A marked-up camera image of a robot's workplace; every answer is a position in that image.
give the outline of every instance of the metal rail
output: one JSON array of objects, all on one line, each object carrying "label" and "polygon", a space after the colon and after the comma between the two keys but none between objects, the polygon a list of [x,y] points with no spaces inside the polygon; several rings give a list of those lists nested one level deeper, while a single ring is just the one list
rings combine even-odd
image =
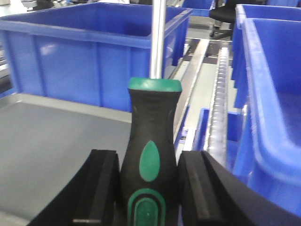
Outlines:
[{"label": "metal rail", "polygon": [[224,167],[227,162],[228,68],[229,50],[223,47],[219,51],[204,150]]}]

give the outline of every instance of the blue container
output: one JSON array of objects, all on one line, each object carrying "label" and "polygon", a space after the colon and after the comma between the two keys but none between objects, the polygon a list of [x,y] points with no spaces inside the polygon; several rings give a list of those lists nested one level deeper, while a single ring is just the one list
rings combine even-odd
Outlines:
[{"label": "blue container", "polygon": [[185,0],[183,7],[193,9],[193,16],[209,16],[210,10],[215,7],[215,0]]},{"label": "blue container", "polygon": [[266,4],[270,6],[291,6],[296,7],[299,0],[267,0]]},{"label": "blue container", "polygon": [[248,185],[301,216],[301,23],[243,26],[255,163]]},{"label": "blue container", "polygon": [[[93,3],[0,19],[18,93],[130,111],[131,77],[148,77],[151,6]],[[191,9],[167,8],[163,68],[183,55]]]},{"label": "blue container", "polygon": [[246,62],[241,31],[244,20],[246,18],[266,18],[301,21],[301,9],[278,6],[237,5],[236,12],[236,26],[232,43],[232,51],[234,53],[232,79],[235,80],[235,87],[238,89],[235,107],[242,108],[246,102],[247,95]]},{"label": "blue container", "polygon": [[[205,142],[209,109],[202,108],[198,127],[193,140],[192,150],[202,151]],[[227,133],[227,169],[232,172],[238,149],[238,126],[239,114],[228,113],[228,133]]]}]

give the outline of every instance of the gray tray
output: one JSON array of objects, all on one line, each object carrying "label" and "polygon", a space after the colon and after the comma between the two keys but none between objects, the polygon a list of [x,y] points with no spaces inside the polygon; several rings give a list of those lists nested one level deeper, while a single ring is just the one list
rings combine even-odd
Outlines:
[{"label": "gray tray", "polygon": [[17,94],[0,99],[0,211],[31,220],[69,182],[92,149],[122,162],[131,114]]}]

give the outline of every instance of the rubber grip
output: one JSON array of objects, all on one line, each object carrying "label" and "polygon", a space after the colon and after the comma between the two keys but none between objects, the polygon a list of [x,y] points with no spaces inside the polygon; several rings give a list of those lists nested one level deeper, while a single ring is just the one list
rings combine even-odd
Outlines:
[{"label": "rubber grip", "polygon": [[129,89],[129,93],[132,127],[120,173],[127,224],[175,226],[179,195],[173,123],[181,92]]}]

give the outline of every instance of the screwdriver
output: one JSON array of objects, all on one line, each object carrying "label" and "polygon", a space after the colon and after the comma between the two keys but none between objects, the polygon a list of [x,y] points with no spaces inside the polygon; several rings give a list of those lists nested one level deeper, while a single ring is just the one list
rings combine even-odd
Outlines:
[{"label": "screwdriver", "polygon": [[178,224],[174,113],[182,86],[162,79],[166,0],[154,0],[150,78],[132,78],[132,125],[120,172],[127,226]]}]

